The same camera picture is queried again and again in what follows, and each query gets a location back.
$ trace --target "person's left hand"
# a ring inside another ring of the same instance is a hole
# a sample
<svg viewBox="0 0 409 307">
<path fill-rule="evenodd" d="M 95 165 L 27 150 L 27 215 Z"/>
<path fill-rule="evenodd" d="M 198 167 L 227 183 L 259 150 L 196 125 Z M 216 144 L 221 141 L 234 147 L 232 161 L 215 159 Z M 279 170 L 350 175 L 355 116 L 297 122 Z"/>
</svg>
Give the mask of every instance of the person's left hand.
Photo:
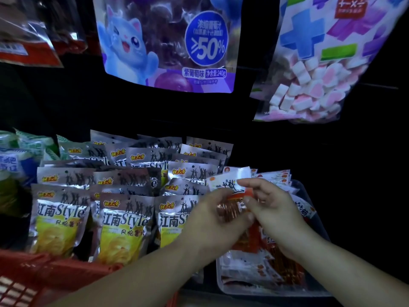
<svg viewBox="0 0 409 307">
<path fill-rule="evenodd" d="M 203 196 L 193 208 L 176 243 L 196 252 L 198 266 L 204 267 L 226 253 L 242 233 L 254 222 L 251 212 L 240 214 L 225 223 L 217 214 L 217 205 L 232 194 L 230 188 L 220 188 Z"/>
</svg>

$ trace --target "hand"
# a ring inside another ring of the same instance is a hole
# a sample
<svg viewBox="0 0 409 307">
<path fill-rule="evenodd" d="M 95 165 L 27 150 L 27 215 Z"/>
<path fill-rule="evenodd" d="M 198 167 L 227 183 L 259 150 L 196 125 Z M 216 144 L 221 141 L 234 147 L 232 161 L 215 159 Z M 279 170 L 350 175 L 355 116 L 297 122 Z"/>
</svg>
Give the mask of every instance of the hand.
<svg viewBox="0 0 409 307">
<path fill-rule="evenodd" d="M 308 248 L 312 239 L 319 238 L 302 218 L 288 192 L 261 178 L 237 180 L 253 188 L 254 196 L 244 197 L 246 206 L 254 213 L 264 231 L 274 239 L 283 254 L 293 260 Z"/>
<path fill-rule="evenodd" d="M 243 213 L 228 223 L 220 219 L 217 205 L 232 193 L 230 188 L 220 188 L 205 195 L 194 207 L 183 231 L 175 240 L 188 247 L 190 252 L 197 252 L 198 268 L 225 254 L 254 222 L 251 212 Z"/>
</svg>

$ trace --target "forearm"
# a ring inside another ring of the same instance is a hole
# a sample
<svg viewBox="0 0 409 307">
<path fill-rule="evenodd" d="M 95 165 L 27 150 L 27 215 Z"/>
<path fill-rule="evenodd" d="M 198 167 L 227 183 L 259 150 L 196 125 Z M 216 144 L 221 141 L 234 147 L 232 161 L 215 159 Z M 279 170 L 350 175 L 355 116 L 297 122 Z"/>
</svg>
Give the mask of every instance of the forearm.
<svg viewBox="0 0 409 307">
<path fill-rule="evenodd" d="M 198 269 L 196 256 L 173 242 L 50 306 L 164 306 Z"/>
<path fill-rule="evenodd" d="M 321 237 L 297 261 L 345 307 L 409 304 L 407 284 Z"/>
</svg>

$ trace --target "white label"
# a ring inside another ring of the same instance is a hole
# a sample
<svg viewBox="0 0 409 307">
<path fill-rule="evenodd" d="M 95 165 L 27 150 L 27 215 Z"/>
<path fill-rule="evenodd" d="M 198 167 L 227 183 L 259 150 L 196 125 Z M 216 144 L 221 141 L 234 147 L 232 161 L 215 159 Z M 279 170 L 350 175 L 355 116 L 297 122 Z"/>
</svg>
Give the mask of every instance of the white label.
<svg viewBox="0 0 409 307">
<path fill-rule="evenodd" d="M 20 43 L 0 42 L 0 52 L 28 56 L 24 46 Z"/>
</svg>

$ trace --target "blue and white package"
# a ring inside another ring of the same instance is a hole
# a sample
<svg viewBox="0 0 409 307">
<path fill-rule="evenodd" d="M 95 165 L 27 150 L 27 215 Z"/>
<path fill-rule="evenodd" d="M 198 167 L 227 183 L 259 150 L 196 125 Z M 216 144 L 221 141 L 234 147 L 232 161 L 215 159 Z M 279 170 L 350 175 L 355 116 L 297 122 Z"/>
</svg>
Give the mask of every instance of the blue and white package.
<svg viewBox="0 0 409 307">
<path fill-rule="evenodd" d="M 94 0 L 105 71 L 181 92 L 234 88 L 243 0 Z"/>
<path fill-rule="evenodd" d="M 280 0 L 268 77 L 255 82 L 258 121 L 326 123 L 386 42 L 409 0 Z"/>
<path fill-rule="evenodd" d="M 37 165 L 28 150 L 0 148 L 0 169 L 9 171 L 12 178 L 25 188 L 36 183 Z"/>
</svg>

